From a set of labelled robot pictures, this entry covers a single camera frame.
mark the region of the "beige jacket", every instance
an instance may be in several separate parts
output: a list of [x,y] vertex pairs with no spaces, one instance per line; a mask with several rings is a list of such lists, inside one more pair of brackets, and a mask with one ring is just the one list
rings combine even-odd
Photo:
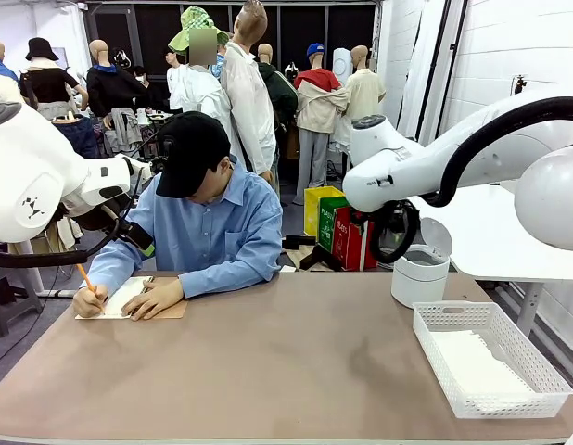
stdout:
[[313,83],[303,81],[297,91],[297,126],[317,133],[333,133],[337,113],[342,113],[349,104],[347,89],[339,88],[328,93]]

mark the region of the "man's left hand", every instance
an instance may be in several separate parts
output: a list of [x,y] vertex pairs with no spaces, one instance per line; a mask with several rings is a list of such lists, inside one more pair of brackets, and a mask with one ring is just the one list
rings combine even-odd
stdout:
[[124,315],[132,315],[134,321],[141,318],[149,320],[184,297],[179,278],[165,285],[149,281],[144,283],[146,293],[135,296],[121,308],[121,312]]

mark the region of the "gray pants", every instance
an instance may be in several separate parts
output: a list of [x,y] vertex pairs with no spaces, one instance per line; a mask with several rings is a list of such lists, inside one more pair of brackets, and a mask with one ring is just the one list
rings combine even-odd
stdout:
[[294,204],[304,203],[306,188],[325,185],[328,137],[328,133],[310,132],[299,128],[299,179],[297,196],[293,199]]

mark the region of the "blue cap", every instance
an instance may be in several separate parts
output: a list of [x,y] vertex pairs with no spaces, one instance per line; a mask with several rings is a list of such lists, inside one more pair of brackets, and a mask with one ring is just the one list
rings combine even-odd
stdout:
[[310,44],[309,48],[307,48],[307,58],[309,58],[309,56],[311,54],[315,54],[315,53],[324,53],[325,49],[324,49],[324,44]]

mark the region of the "white robotic arm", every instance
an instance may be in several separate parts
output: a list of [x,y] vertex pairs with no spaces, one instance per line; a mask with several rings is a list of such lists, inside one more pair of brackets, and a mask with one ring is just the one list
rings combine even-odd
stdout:
[[[401,201],[408,208],[403,201],[407,197],[421,196],[441,207],[458,186],[523,174],[516,190],[519,220],[542,242],[573,249],[573,147],[563,148],[569,145],[573,89],[562,87],[485,107],[427,147],[401,137],[385,117],[372,116],[354,125],[350,157],[355,167],[344,178],[343,189],[355,209],[382,212],[377,219],[383,220]],[[559,210],[561,217],[549,218]],[[403,251],[381,260],[395,261]]]
[[132,174],[142,183],[151,170],[124,156],[84,159],[32,108],[0,104],[0,242],[39,235],[60,203],[81,226],[112,230],[129,202]]

